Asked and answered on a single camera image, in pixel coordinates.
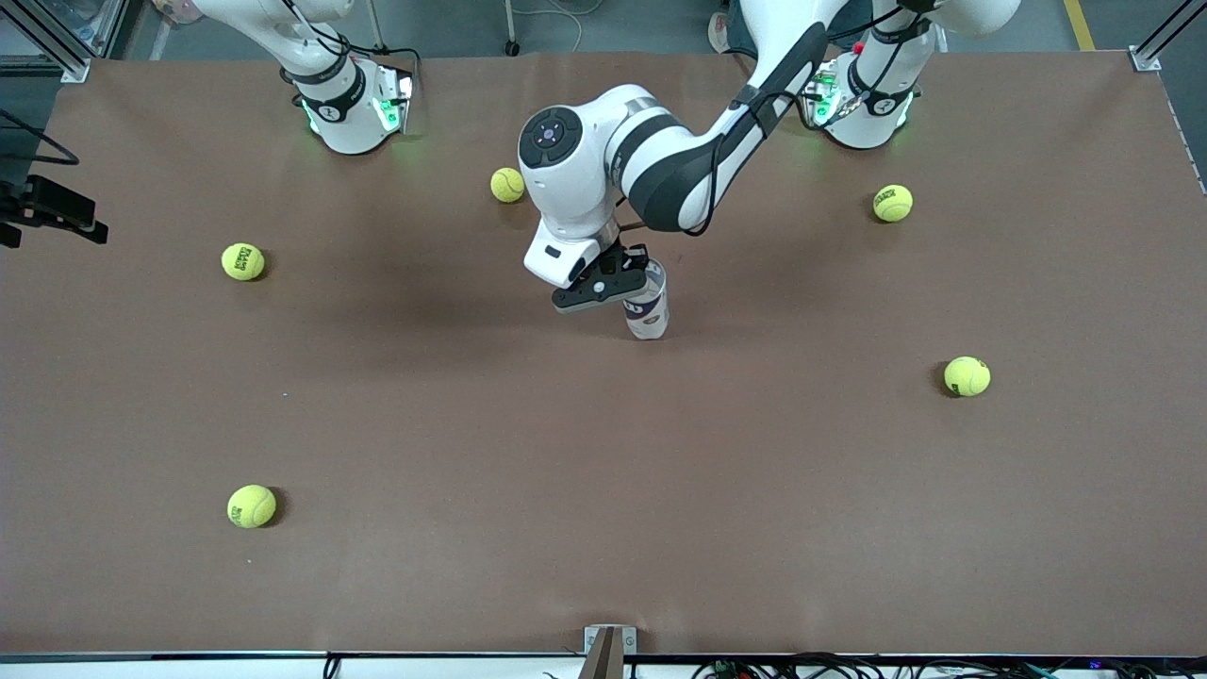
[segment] metal frame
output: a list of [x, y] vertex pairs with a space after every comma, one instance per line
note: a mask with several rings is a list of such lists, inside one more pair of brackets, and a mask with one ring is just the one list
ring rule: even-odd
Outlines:
[[83, 82], [88, 77], [92, 52], [45, 7], [18, 0], [0, 0], [0, 11], [63, 69], [64, 82]]
[[[1188, 10], [1197, 5], [1197, 8], [1191, 11], [1189, 16], [1185, 14]], [[1161, 70], [1161, 62], [1158, 59], [1158, 54], [1161, 53], [1165, 47], [1173, 41], [1178, 34], [1182, 33], [1191, 22], [1199, 18], [1199, 14], [1207, 10], [1207, 0], [1183, 0], [1182, 5], [1165, 19], [1161, 25], [1156, 27], [1144, 42], [1139, 46], [1132, 45], [1127, 47], [1127, 53], [1131, 55], [1132, 66], [1139, 72], [1159, 71]], [[1185, 17], [1180, 23], [1174, 24], [1174, 21], [1179, 17]]]
[[54, 13], [36, 0], [0, 0], [0, 12], [25, 37], [37, 46], [47, 59], [63, 69], [63, 82], [83, 82], [88, 77], [91, 59], [109, 57], [119, 42], [126, 19], [129, 17], [130, 0], [113, 0], [98, 35], [100, 47], [91, 45], [63, 25]]

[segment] tennis ball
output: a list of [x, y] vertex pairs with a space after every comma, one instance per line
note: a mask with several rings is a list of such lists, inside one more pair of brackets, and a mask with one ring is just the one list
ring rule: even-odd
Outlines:
[[900, 221], [914, 209], [914, 194], [899, 183], [885, 186], [871, 200], [871, 209], [885, 221]]
[[244, 486], [227, 501], [227, 516], [239, 528], [258, 528], [276, 511], [276, 496], [263, 486]]
[[264, 270], [264, 253], [247, 242], [235, 242], [222, 252], [222, 268], [235, 280], [251, 280]]
[[514, 203], [524, 194], [524, 177], [512, 168], [498, 168], [490, 175], [490, 192], [505, 203]]
[[943, 371], [943, 382], [957, 397], [975, 397], [989, 388], [989, 367], [972, 357], [960, 357]]

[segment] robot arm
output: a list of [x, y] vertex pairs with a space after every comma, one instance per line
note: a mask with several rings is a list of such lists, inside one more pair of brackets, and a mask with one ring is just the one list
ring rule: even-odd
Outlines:
[[[618, 241], [618, 194], [652, 229], [699, 234], [734, 176], [804, 93], [814, 124], [842, 144], [873, 147], [892, 135], [933, 51], [933, 27], [920, 12], [898, 10], [896, 0], [874, 0], [874, 14], [888, 18], [873, 29], [863, 55], [823, 64], [826, 28], [846, 1], [745, 0], [758, 64], [704, 134], [692, 134], [635, 84], [529, 119], [519, 140], [520, 171], [541, 221], [524, 263], [559, 287], [559, 310], [624, 299], [643, 286], [643, 248], [624, 250]], [[1019, 0], [902, 0], [919, 2], [932, 2], [919, 10], [937, 19], [945, 13], [969, 33], [989, 33]]]
[[363, 153], [400, 131], [410, 74], [352, 54], [325, 22], [355, 0], [194, 0], [197, 8], [268, 51], [302, 93], [310, 128], [332, 150]]

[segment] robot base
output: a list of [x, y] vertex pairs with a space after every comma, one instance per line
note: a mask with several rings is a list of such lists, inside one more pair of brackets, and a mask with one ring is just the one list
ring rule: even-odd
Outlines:
[[904, 103], [897, 106], [896, 111], [886, 113], [874, 113], [865, 104], [861, 104], [850, 115], [829, 122], [839, 113], [844, 104], [850, 101], [855, 93], [851, 92], [847, 71], [855, 68], [855, 54], [847, 52], [833, 62], [822, 64], [814, 81], [809, 84], [807, 92], [821, 96], [820, 101], [809, 101], [809, 116], [815, 124], [824, 125], [826, 134], [834, 141], [851, 148], [875, 148], [888, 141], [900, 125], [905, 124], [905, 113], [914, 101], [910, 94]]
[[326, 111], [322, 106], [319, 106], [319, 111], [311, 111], [305, 106], [310, 117], [310, 129], [321, 136], [332, 151], [346, 154], [372, 151], [391, 134], [402, 131], [410, 109], [412, 94], [409, 74], [383, 66], [371, 59], [356, 59], [352, 63], [363, 72], [367, 87], [360, 99], [348, 109], [344, 119], [328, 121], [323, 117]]

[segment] table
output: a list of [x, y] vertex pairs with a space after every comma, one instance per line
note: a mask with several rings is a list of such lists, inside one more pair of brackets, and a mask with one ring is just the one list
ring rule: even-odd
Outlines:
[[[110, 63], [39, 168], [109, 245], [0, 257], [0, 649], [1201, 654], [1207, 229], [1124, 53], [937, 54], [886, 147], [786, 122], [674, 321], [561, 316], [524, 119], [647, 86], [694, 129], [748, 64], [425, 64], [422, 134], [339, 157], [276, 66]], [[882, 185], [917, 205], [868, 213]], [[269, 253], [227, 279], [222, 248]], [[995, 369], [944, 396], [961, 355]], [[281, 520], [223, 516], [244, 484]]]

